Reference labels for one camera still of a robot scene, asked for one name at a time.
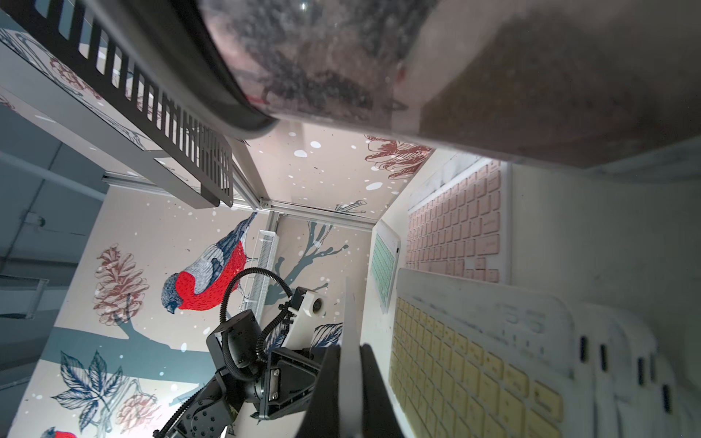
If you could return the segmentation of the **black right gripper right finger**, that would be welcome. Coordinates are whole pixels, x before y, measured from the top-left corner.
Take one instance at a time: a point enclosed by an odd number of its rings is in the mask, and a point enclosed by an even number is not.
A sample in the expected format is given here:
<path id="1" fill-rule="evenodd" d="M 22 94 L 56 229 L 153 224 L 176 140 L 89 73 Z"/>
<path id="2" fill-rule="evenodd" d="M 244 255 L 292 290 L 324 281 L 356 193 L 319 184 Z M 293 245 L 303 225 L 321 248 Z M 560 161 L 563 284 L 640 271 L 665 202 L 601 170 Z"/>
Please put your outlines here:
<path id="1" fill-rule="evenodd" d="M 363 425 L 365 438 L 403 438 L 401 427 L 369 344 L 360 348 L 363 372 Z"/>

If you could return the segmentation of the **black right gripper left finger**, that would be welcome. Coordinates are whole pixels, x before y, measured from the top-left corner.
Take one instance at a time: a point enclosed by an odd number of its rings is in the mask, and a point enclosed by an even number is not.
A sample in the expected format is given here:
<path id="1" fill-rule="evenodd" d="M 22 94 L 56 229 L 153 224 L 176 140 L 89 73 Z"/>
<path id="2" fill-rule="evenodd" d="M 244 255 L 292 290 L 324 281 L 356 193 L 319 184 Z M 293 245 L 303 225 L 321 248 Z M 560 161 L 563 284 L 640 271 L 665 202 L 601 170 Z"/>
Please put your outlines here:
<path id="1" fill-rule="evenodd" d="M 297 431 L 297 438 L 340 436 L 338 394 L 340 359 L 340 346 L 327 348 L 309 407 Z"/>

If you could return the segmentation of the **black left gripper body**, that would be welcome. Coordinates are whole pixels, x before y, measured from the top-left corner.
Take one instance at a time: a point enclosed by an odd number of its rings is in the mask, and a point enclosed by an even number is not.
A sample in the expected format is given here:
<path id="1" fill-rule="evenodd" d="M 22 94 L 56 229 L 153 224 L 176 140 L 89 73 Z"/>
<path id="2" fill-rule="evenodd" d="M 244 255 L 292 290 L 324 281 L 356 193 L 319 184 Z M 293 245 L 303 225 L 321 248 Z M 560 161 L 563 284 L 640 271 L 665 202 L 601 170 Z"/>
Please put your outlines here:
<path id="1" fill-rule="evenodd" d="M 272 421 L 305 412 L 326 352 L 326 348 L 271 350 L 267 365 L 255 385 L 255 418 Z"/>

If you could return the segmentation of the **yellow keyboard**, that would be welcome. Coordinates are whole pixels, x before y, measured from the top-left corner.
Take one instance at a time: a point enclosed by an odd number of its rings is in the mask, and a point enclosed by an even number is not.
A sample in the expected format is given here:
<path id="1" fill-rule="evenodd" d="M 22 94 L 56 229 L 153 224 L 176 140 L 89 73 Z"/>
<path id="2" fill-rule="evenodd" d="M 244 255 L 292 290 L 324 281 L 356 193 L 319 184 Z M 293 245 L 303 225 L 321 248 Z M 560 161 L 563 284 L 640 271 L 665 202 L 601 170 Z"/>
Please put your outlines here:
<path id="1" fill-rule="evenodd" d="M 389 383 L 414 436 L 596 436 L 583 308 L 408 268 L 396 292 Z"/>

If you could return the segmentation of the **green keyboard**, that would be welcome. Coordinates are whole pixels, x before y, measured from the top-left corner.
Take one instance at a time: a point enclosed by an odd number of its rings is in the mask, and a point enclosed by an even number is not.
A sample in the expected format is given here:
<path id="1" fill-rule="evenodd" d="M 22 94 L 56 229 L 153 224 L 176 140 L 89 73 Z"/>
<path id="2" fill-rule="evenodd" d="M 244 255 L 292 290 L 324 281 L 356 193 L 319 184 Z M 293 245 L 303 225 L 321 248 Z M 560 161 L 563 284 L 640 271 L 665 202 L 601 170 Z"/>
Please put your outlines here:
<path id="1" fill-rule="evenodd" d="M 383 314 L 389 310 L 394 278 L 398 267 L 401 239 L 383 220 L 376 224 L 370 259 L 370 274 L 374 280 Z"/>

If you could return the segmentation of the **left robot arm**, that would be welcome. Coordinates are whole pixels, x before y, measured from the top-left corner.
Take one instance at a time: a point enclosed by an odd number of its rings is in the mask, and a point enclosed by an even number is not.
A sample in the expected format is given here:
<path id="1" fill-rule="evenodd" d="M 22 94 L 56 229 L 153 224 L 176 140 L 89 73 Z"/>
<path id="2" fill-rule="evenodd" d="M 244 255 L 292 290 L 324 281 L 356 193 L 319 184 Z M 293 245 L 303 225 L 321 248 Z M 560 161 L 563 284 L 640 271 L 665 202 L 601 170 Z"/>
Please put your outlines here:
<path id="1" fill-rule="evenodd" d="M 232 426 L 245 403 L 253 418 L 271 421 L 308 409 L 325 348 L 268 350 L 257 356 L 262 330 L 245 310 L 220 324 L 206 344 L 214 377 L 185 401 L 155 437 L 218 437 Z"/>

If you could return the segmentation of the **white keyboard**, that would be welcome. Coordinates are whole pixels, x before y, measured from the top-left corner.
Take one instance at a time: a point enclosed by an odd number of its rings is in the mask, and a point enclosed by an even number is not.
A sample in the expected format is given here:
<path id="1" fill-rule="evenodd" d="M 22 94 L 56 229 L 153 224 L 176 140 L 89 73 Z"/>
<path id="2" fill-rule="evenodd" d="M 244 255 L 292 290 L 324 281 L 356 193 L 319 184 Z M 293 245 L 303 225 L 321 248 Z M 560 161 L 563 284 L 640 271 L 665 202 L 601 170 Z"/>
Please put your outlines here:
<path id="1" fill-rule="evenodd" d="M 610 308 L 577 304 L 578 359 L 591 388 L 591 420 L 595 437 L 626 436 L 620 406 L 633 396 L 631 346 L 616 312 Z"/>

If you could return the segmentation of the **pink keyboard front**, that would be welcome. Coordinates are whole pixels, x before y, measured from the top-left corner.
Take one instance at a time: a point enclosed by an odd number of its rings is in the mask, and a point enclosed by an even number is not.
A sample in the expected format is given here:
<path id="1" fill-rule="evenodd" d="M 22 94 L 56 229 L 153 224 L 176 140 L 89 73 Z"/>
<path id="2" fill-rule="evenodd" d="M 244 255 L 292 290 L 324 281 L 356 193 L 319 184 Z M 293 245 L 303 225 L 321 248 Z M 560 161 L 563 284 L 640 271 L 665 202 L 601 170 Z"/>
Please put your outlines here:
<path id="1" fill-rule="evenodd" d="M 661 388 L 657 381 L 658 342 L 638 317 L 624 311 L 620 319 L 628 360 L 629 392 L 618 404 L 624 437 L 660 437 L 664 433 Z"/>

